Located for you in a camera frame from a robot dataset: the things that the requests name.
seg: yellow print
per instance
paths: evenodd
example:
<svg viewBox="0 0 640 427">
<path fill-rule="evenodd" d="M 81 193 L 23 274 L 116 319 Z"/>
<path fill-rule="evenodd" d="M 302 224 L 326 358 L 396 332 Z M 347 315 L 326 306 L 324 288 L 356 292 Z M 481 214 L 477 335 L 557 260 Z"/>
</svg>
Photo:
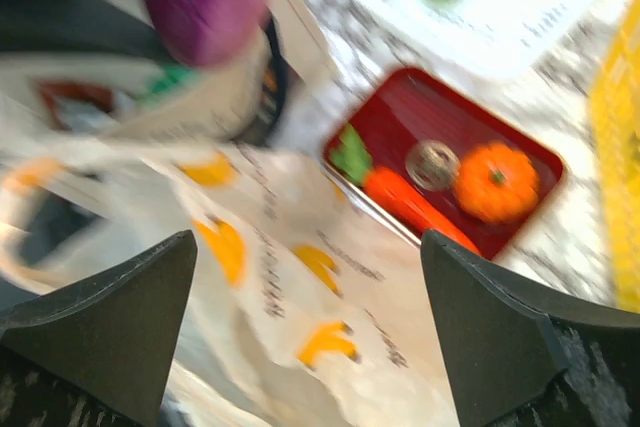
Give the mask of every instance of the yellow print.
<svg viewBox="0 0 640 427">
<path fill-rule="evenodd" d="M 26 195 L 32 189 L 42 187 L 62 169 L 62 164 L 50 157 L 34 159 L 11 171 L 4 180 L 4 187 L 16 194 Z"/>
<path fill-rule="evenodd" d="M 307 244 L 302 244 L 293 249 L 293 253 L 298 257 L 307 268 L 315 274 L 320 281 L 329 287 L 331 292 L 337 296 L 342 296 L 337 284 L 331 278 L 329 272 L 337 274 L 339 272 L 338 266 L 331 257 L 325 254 L 320 249 Z"/>
<path fill-rule="evenodd" d="M 338 202 L 340 203 L 344 203 L 344 201 L 347 199 L 347 196 L 344 194 L 344 192 L 342 191 L 342 189 L 340 188 L 340 186 L 338 185 L 338 183 L 327 177 L 329 179 L 329 181 L 331 182 L 331 184 L 333 185 L 333 190 L 336 193 L 336 198 L 338 199 Z"/>
<path fill-rule="evenodd" d="M 350 335 L 351 333 L 351 328 L 344 322 L 320 324 L 311 339 L 298 352 L 297 358 L 312 370 L 315 369 L 317 356 L 322 353 L 344 354 L 354 362 L 357 362 L 359 356 L 355 344 L 340 336 L 340 334 Z"/>
<path fill-rule="evenodd" d="M 220 152 L 214 159 L 204 164 L 182 164 L 178 168 L 203 187 L 229 185 L 238 175 L 227 156 Z"/>
<path fill-rule="evenodd" d="M 242 237 L 236 229 L 221 220 L 212 220 L 218 228 L 217 232 L 197 220 L 193 220 L 193 223 L 220 262 L 229 284 L 234 288 L 240 287 L 246 271 L 246 248 Z"/>
</svg>

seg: shopping bag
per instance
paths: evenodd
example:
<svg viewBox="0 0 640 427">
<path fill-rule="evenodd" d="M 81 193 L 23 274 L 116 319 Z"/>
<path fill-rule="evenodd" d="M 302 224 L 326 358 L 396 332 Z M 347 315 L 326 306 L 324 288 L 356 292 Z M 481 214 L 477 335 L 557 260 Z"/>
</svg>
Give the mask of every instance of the shopping bag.
<svg viewBox="0 0 640 427">
<path fill-rule="evenodd" d="M 149 22 L 141 0 L 108 1 Z M 108 136 L 262 144 L 284 106 L 335 70 L 326 39 L 302 0 L 271 0 L 270 13 L 253 41 L 222 65 L 190 71 L 136 58 L 11 53 L 0 60 L 0 91 L 52 126 L 61 124 L 51 105 L 56 99 L 40 87 L 71 84 L 78 91 L 108 89 L 140 101 L 137 110 L 118 116 L 120 125 L 108 128 Z M 194 75 L 182 75 L 185 70 Z"/>
<path fill-rule="evenodd" d="M 27 267 L 24 225 L 61 185 L 107 221 Z M 457 425 L 418 250 L 311 158 L 58 136 L 6 175 L 0 212 L 1 272 L 40 294 L 196 233 L 167 386 L 194 427 Z"/>
</svg>

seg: white plastic bag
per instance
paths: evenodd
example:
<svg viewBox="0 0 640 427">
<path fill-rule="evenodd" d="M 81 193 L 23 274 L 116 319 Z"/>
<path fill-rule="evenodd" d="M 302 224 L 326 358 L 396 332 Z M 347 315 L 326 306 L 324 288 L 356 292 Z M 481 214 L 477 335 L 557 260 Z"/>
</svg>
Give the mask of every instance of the white plastic bag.
<svg viewBox="0 0 640 427">
<path fill-rule="evenodd" d="M 45 151 L 0 192 L 4 276 L 45 293 L 193 229 L 168 389 L 194 427 L 458 425 L 418 250 L 313 159 L 65 137 Z M 110 223 L 21 266 L 11 246 L 38 190 L 85 170 L 102 173 L 83 185 Z"/>
</svg>

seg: small round object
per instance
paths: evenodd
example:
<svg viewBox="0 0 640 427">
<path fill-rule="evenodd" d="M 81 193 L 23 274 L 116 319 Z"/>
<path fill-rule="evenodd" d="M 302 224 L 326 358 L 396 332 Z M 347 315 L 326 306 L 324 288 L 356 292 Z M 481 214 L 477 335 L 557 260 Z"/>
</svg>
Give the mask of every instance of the small round object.
<svg viewBox="0 0 640 427">
<path fill-rule="evenodd" d="M 487 223 L 509 222 L 535 207 L 539 183 L 526 154 L 492 142 L 462 159 L 454 191 L 468 214 Z"/>
<path fill-rule="evenodd" d="M 405 161 L 413 181 L 425 190 L 446 190 L 453 184 L 460 162 L 442 142 L 425 140 L 416 144 Z"/>
</svg>

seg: yellow basket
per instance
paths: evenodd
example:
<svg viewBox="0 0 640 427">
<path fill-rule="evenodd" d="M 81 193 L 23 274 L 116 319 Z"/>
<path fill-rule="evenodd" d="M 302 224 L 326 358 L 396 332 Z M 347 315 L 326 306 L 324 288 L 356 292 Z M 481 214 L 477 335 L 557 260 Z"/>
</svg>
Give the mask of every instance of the yellow basket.
<svg viewBox="0 0 640 427">
<path fill-rule="evenodd" d="M 640 0 L 591 92 L 618 307 L 640 312 Z"/>
</svg>

